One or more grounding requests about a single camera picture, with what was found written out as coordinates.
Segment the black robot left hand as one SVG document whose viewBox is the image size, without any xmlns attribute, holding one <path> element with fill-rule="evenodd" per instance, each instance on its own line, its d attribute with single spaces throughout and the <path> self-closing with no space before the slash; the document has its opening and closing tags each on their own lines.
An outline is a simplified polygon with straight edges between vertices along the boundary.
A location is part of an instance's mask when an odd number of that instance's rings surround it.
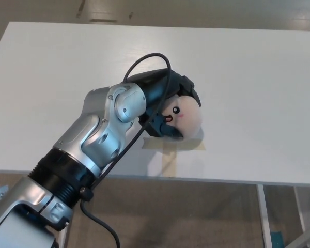
<svg viewBox="0 0 310 248">
<path fill-rule="evenodd" d="M 194 83 L 186 76 L 171 71 L 169 89 L 162 107 L 153 120 L 146 124 L 164 94 L 167 70 L 159 69 L 139 73 L 127 79 L 137 84 L 144 92 L 147 102 L 139 124 L 152 137 L 167 137 L 174 140 L 194 138 L 202 124 L 201 101 Z"/>
</svg>

